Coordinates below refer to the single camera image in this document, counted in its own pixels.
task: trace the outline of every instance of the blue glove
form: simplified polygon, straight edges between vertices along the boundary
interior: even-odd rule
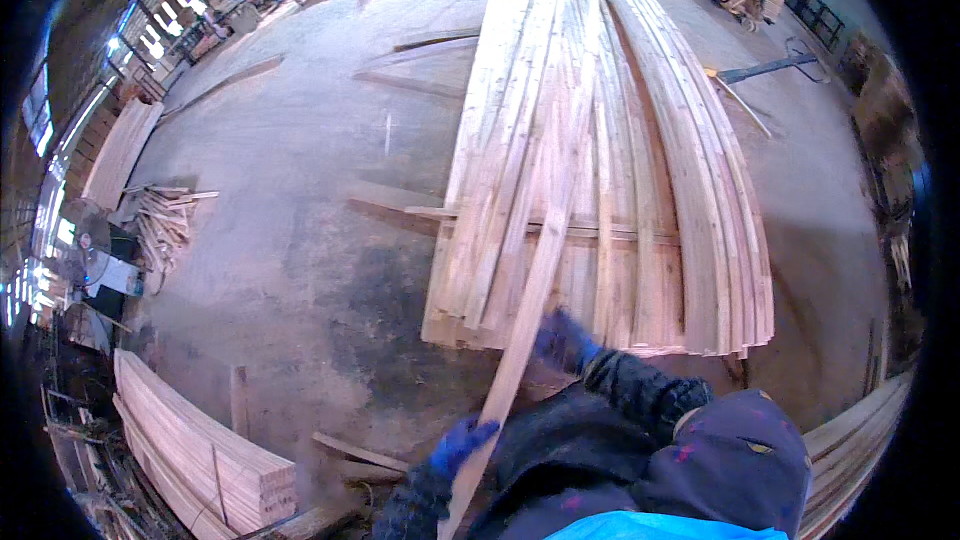
[[[546,363],[558,369],[581,376],[600,345],[565,310],[557,308],[545,315],[536,333],[534,351]]]
[[[485,421],[478,426],[476,416],[462,419],[439,439],[437,448],[430,454],[431,468],[452,481],[457,477],[457,472],[467,457],[483,446],[499,429],[498,421]]]

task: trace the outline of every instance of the person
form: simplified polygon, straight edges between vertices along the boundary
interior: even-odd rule
[[[762,390],[715,398],[702,378],[600,347],[560,309],[534,352],[580,381],[507,419],[490,460],[493,499],[468,538],[797,536],[810,458]],[[498,428],[476,417],[453,426],[394,489],[373,537],[435,538],[457,472]]]

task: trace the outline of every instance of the concrete floor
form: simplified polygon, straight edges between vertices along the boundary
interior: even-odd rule
[[[482,405],[495,373],[497,352],[420,341],[433,237],[358,212],[345,196],[355,178],[443,195],[461,101],[352,75],[405,35],[479,26],[485,2],[323,0],[275,16],[189,70],[167,102],[184,104],[275,54],[283,63],[164,122],[132,176],[220,191],[198,209],[193,244],[162,291],[127,314],[141,328],[134,350],[226,424],[229,366],[246,366],[251,439],[312,469],[314,430],[424,457]],[[707,0],[660,2],[716,69],[781,58],[787,37],[807,35],[786,9],[750,34]],[[451,50],[384,73],[466,88],[472,59]],[[774,133],[762,136],[726,103],[774,269],[776,335],[750,350],[750,384],[808,430],[862,396],[871,326],[885,329],[885,272],[849,97],[796,70],[736,90]],[[719,392],[736,388],[719,358],[657,362]]]

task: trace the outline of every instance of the jacket sleeve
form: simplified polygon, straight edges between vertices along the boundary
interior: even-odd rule
[[[702,378],[674,378],[638,356],[606,348],[584,367],[583,385],[606,396],[660,447],[671,443],[684,414],[714,400],[714,391]]]
[[[437,474],[429,462],[415,466],[396,486],[373,524],[374,540],[433,540],[437,524],[450,517],[453,482]]]

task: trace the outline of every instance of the bright blue cloth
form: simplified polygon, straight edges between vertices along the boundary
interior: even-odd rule
[[[545,540],[787,540],[785,532],[768,527],[753,531],[719,521],[608,511],[572,522]]]

